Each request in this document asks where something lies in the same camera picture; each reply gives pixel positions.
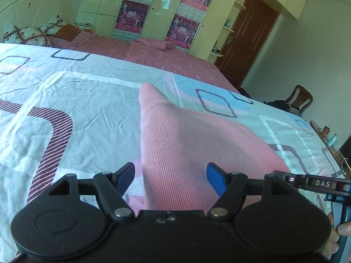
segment brown door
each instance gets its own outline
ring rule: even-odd
[[[245,0],[242,10],[224,44],[216,66],[235,86],[240,87],[251,64],[273,27],[278,14],[261,0]]]

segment door frame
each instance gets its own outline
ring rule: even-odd
[[[268,4],[265,0],[261,0],[261,2],[265,3],[268,7],[270,7],[270,8],[277,14],[277,17],[276,17],[276,19],[275,19],[275,21],[274,21],[274,23],[273,23],[271,29],[269,30],[269,33],[267,34],[267,36],[266,36],[264,42],[262,43],[262,46],[260,47],[259,51],[257,52],[257,54],[256,54],[256,56],[255,56],[255,59],[253,60],[253,62],[251,63],[251,65],[250,65],[250,67],[249,67],[249,69],[248,69],[248,71],[246,72],[245,76],[242,78],[241,82],[239,83],[239,87],[243,84],[245,78],[247,77],[247,75],[249,74],[251,68],[252,68],[253,65],[255,64],[255,62],[256,62],[256,60],[257,60],[257,57],[260,55],[260,53],[261,53],[261,51],[262,51],[262,48],[263,48],[264,45],[266,44],[266,42],[267,42],[269,36],[270,36],[271,33],[272,33],[273,28],[275,27],[275,25],[276,25],[276,23],[277,23],[278,18],[279,18],[279,16],[280,16],[280,13],[277,12],[277,10],[274,9],[274,8],[273,8],[270,4]],[[238,21],[239,15],[240,15],[240,13],[237,15],[237,17],[236,17],[234,23],[233,23],[232,26],[231,26],[231,29],[233,29],[233,27],[235,26],[236,22]],[[225,42],[224,42],[224,44],[223,44],[223,46],[222,46],[222,48],[221,48],[221,51],[223,50],[224,46],[227,44],[227,41],[228,41],[228,39],[229,39],[230,36],[231,36],[231,33],[229,33],[228,36],[227,36],[227,38],[225,39]],[[215,60],[215,64],[216,64],[218,58],[224,58],[224,57],[217,57],[216,60]]]

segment table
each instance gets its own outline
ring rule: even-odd
[[[310,125],[311,127],[314,129],[314,131],[318,134],[318,136],[320,137],[320,139],[323,141],[323,143],[325,144],[325,146],[328,148],[328,150],[330,151],[331,155],[333,156],[334,160],[336,161],[336,163],[339,165],[340,169],[343,170],[342,168],[342,162],[343,162],[343,157],[341,156],[340,152],[337,151],[334,146],[329,146],[327,145],[328,139],[326,137],[321,137],[319,135],[319,129],[320,127],[317,125],[317,123],[315,121],[310,121]],[[344,174],[345,178],[351,179],[351,171],[346,169],[345,165],[344,165],[344,171],[346,172],[346,175]]]

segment pink ribbed fabric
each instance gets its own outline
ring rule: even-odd
[[[142,85],[139,102],[147,209],[206,212],[218,199],[206,178],[209,162],[256,179],[273,170],[288,172],[280,157],[244,125],[181,109],[150,83]]]

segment wooden chair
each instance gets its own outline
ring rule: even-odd
[[[299,94],[297,95],[296,99],[292,101],[292,98],[295,96],[296,91],[298,89],[300,90]],[[302,108],[300,108],[300,106],[304,104],[306,101],[308,102]],[[297,85],[293,90],[292,94],[290,95],[290,97],[285,100],[287,104],[292,104],[295,107],[299,107],[301,114],[304,110],[306,110],[311,105],[312,101],[313,101],[313,97],[311,93],[308,92],[304,87],[300,85]]]

